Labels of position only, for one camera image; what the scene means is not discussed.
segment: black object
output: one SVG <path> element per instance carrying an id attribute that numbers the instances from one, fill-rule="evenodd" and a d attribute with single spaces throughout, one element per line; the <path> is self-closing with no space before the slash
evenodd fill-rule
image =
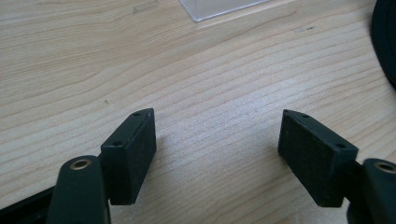
<path id="1" fill-rule="evenodd" d="M 349 223 L 396 223 L 396 165 L 355 159 L 358 149 L 317 120 L 284 110 L 278 145 L 293 173 L 317 205 L 350 201 Z"/>
<path id="2" fill-rule="evenodd" d="M 107 200 L 134 203 L 156 152 L 154 110 L 133 113 L 101 150 L 66 162 L 54 188 L 2 209 L 0 223 L 111 223 Z"/>
<path id="3" fill-rule="evenodd" d="M 373 12 L 372 41 L 390 83 L 396 85 L 396 1 L 377 0 Z"/>

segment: small hole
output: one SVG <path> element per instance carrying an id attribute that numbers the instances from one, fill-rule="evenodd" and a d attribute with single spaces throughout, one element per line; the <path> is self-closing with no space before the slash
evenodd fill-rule
<path id="1" fill-rule="evenodd" d="M 122 142 L 121 141 L 113 142 L 113 146 L 115 147 L 122 146 Z"/>
<path id="2" fill-rule="evenodd" d="M 346 145 L 344 145 L 344 144 L 335 144 L 337 147 L 339 147 L 339 148 L 346 148 Z"/>
<path id="3" fill-rule="evenodd" d="M 82 170 L 91 164 L 90 160 L 79 160 L 75 161 L 70 165 L 72 170 Z"/>
<path id="4" fill-rule="evenodd" d="M 384 172 L 396 174 L 396 168 L 384 162 L 377 162 L 375 166 Z"/>

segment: wooden table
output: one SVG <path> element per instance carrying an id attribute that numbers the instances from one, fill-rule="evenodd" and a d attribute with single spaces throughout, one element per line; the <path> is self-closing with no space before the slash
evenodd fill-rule
<path id="1" fill-rule="evenodd" d="M 277 155 L 282 110 L 396 162 L 396 94 L 370 39 L 374 0 L 273 0 L 193 22 L 177 0 L 0 2 L 0 207 L 98 155 L 153 107 L 158 151 L 113 223 L 347 223 Z"/>

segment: light wood tabletop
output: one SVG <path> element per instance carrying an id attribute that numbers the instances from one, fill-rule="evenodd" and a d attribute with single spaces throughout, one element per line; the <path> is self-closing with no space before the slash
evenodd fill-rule
<path id="1" fill-rule="evenodd" d="M 157 153 L 113 223 L 347 223 L 277 154 L 283 109 L 396 162 L 396 94 L 370 39 L 374 0 L 272 0 L 194 22 L 177 0 L 0 2 L 0 207 L 133 112 Z"/>

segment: black round object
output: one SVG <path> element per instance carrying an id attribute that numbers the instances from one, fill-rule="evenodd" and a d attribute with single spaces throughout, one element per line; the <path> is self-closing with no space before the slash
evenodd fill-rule
<path id="1" fill-rule="evenodd" d="M 377 0 L 373 13 L 372 41 L 385 75 L 396 87 L 395 0 Z"/>

